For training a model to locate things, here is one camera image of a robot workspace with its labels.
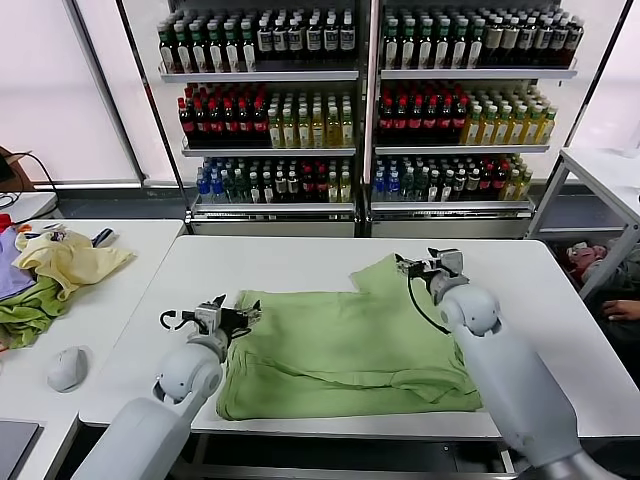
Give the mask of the person's bare hand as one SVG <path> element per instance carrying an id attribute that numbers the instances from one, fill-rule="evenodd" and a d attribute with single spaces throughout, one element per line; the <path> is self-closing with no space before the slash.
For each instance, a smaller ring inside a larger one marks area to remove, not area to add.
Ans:
<path id="1" fill-rule="evenodd" d="M 639 300 L 610 300 L 602 305 L 602 312 L 610 321 L 639 321 Z"/>

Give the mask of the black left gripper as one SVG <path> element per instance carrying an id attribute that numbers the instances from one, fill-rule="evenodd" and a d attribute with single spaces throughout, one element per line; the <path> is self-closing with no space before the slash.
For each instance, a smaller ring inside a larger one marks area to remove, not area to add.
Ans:
<path id="1" fill-rule="evenodd" d="M 226 295 L 222 294 L 214 298 L 211 304 L 220 309 Z M 256 300 L 249 307 L 242 307 L 241 310 L 223 308 L 219 328 L 224 332 L 228 341 L 240 338 L 250 332 L 250 326 L 255 325 L 262 316 L 261 301 Z"/>

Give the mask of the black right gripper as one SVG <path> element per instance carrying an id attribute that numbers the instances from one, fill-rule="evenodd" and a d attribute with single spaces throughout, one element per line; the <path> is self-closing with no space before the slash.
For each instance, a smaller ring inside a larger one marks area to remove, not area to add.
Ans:
<path id="1" fill-rule="evenodd" d="M 408 275 L 410 279 L 419 278 L 425 283 L 430 283 L 440 273 L 440 260 L 438 258 L 410 260 L 408 262 L 402 255 L 395 254 L 395 261 L 399 265 L 397 270 L 403 275 Z"/>

